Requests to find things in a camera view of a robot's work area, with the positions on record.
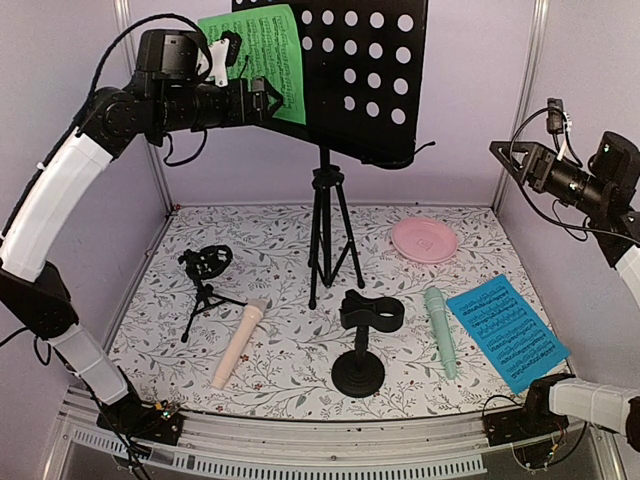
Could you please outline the green sheet music page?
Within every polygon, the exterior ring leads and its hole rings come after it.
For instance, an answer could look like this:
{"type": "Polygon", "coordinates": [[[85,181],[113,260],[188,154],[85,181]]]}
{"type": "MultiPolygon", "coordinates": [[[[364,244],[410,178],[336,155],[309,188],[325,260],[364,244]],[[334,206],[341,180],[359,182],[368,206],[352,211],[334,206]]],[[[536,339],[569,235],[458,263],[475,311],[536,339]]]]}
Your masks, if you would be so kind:
{"type": "Polygon", "coordinates": [[[198,25],[209,43],[220,40],[225,31],[238,34],[240,51],[235,64],[227,69],[228,78],[266,78],[283,96],[283,105],[274,117],[306,123],[301,45],[289,5],[252,3],[245,10],[201,18],[198,25]]]}

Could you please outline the black music stand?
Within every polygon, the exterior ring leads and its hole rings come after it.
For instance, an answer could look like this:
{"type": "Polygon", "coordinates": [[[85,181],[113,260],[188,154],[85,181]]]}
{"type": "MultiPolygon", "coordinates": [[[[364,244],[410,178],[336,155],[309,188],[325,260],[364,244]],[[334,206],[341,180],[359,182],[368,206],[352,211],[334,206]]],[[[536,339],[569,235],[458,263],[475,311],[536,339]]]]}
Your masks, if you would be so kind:
{"type": "Polygon", "coordinates": [[[269,130],[318,146],[308,306],[330,287],[346,258],[365,285],[343,190],[331,162],[341,153],[386,170],[408,167],[416,141],[427,16],[426,1],[291,1],[303,48],[306,122],[267,123],[269,130]]]}

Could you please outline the mint green toy microphone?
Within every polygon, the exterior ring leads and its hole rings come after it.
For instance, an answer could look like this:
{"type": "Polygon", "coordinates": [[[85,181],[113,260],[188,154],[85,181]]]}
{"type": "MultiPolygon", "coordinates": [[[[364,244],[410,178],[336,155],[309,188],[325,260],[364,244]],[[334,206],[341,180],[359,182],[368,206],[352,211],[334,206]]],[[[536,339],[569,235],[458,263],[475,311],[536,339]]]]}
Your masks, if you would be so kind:
{"type": "Polygon", "coordinates": [[[424,293],[424,303],[430,316],[430,322],[440,353],[440,361],[444,368],[445,377],[448,380],[454,380],[457,375],[457,363],[448,323],[446,302],[438,288],[428,287],[424,293]]]}

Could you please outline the black tripod microphone stand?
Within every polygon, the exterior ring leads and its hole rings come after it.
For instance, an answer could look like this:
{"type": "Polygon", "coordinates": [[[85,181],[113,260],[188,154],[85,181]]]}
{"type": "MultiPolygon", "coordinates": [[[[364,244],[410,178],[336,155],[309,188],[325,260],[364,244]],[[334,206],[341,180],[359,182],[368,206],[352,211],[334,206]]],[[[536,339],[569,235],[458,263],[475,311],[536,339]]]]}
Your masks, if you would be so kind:
{"type": "Polygon", "coordinates": [[[232,260],[233,253],[227,245],[211,245],[199,251],[187,249],[178,257],[178,263],[185,266],[186,274],[196,288],[195,304],[181,336],[182,343],[188,341],[193,321],[198,315],[226,303],[242,307],[247,305],[246,302],[216,294],[213,286],[207,284],[207,281],[220,276],[232,260]]]}

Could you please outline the blue sheet music page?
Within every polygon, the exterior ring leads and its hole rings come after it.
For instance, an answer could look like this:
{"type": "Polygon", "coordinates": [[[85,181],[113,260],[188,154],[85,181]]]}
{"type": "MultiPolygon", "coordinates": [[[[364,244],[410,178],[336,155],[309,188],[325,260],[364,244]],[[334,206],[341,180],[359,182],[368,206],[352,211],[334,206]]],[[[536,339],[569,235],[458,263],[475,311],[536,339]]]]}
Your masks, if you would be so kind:
{"type": "Polygon", "coordinates": [[[570,355],[503,275],[446,304],[514,394],[570,355]]]}

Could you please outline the beige toy microphone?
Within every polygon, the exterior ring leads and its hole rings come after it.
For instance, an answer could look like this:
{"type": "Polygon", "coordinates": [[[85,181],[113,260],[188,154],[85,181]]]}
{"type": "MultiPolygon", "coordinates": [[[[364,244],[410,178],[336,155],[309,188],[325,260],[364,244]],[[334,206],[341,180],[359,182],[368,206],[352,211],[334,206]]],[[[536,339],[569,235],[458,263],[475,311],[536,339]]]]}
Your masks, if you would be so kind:
{"type": "Polygon", "coordinates": [[[222,390],[225,387],[253,331],[264,317],[267,305],[266,299],[258,298],[250,299],[244,307],[241,321],[213,375],[211,382],[213,388],[222,390]]]}

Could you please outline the black round-base microphone stand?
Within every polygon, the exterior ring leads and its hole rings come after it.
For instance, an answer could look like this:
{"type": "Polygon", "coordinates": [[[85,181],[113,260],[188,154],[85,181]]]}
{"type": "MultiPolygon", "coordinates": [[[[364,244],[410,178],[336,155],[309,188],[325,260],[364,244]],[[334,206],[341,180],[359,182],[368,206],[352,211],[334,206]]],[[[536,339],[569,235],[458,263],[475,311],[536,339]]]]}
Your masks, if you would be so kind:
{"type": "Polygon", "coordinates": [[[385,367],[368,350],[369,330],[398,331],[404,323],[404,305],[392,297],[367,298],[351,289],[345,293],[339,312],[343,329],[355,329],[356,333],[354,348],[340,355],[332,366],[332,382],[347,397],[372,396],[384,383],[385,367]]]}

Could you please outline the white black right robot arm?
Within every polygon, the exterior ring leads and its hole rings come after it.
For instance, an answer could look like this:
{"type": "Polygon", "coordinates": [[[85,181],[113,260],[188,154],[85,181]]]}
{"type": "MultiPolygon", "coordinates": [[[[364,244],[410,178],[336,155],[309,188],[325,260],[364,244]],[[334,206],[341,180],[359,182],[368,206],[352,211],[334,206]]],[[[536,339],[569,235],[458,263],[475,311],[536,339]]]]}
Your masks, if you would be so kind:
{"type": "MultiPolygon", "coordinates": [[[[554,140],[548,148],[516,138],[494,141],[491,153],[518,184],[521,192],[552,195],[561,204],[582,212],[610,267],[633,296],[639,294],[639,213],[631,206],[639,181],[639,150],[628,139],[604,132],[587,163],[574,154],[570,119],[559,99],[546,107],[546,129],[554,140]]],[[[639,447],[639,393],[591,383],[571,374],[555,374],[532,382],[517,427],[537,436],[556,416],[573,416],[624,436],[639,447]]]]}

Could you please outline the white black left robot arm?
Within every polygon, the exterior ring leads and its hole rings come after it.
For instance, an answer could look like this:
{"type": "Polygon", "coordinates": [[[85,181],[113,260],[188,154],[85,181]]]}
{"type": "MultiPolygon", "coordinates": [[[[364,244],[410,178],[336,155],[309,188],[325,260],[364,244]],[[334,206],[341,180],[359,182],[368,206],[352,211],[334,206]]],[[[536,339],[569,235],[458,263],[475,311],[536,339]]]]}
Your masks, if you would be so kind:
{"type": "Polygon", "coordinates": [[[81,326],[48,252],[93,181],[138,136],[161,145],[171,132],[259,125],[281,108],[265,77],[227,78],[240,39],[209,42],[192,21],[179,30],[142,29],[136,67],[122,88],[92,85],[63,137],[40,165],[1,236],[2,304],[46,341],[128,434],[148,426],[131,382],[81,326]]]}

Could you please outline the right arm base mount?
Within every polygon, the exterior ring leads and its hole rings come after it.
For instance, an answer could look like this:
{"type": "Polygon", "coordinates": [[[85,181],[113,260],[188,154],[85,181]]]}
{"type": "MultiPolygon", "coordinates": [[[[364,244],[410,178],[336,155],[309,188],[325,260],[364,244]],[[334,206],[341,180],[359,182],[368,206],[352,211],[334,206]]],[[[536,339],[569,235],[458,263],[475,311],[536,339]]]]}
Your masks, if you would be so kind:
{"type": "Polygon", "coordinates": [[[494,447],[512,444],[542,435],[559,433],[559,439],[552,440],[547,452],[541,453],[537,458],[527,457],[526,453],[516,456],[516,459],[530,470],[540,470],[551,466],[569,427],[569,420],[566,415],[551,412],[549,394],[552,386],[562,380],[572,378],[574,378],[573,374],[560,373],[534,380],[528,388],[523,403],[517,403],[513,398],[503,394],[489,397],[481,410],[483,432],[489,445],[494,447]],[[487,414],[487,407],[492,401],[499,399],[510,402],[514,408],[487,414]]]}

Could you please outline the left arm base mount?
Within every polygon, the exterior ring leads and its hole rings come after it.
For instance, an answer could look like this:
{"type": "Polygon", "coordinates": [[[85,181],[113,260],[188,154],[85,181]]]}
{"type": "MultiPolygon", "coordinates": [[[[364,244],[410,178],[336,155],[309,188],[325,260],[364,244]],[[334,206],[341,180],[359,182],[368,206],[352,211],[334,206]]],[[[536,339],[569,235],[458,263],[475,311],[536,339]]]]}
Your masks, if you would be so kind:
{"type": "Polygon", "coordinates": [[[112,405],[96,401],[97,426],[123,437],[176,446],[185,417],[180,407],[166,400],[154,404],[128,394],[112,405]]]}

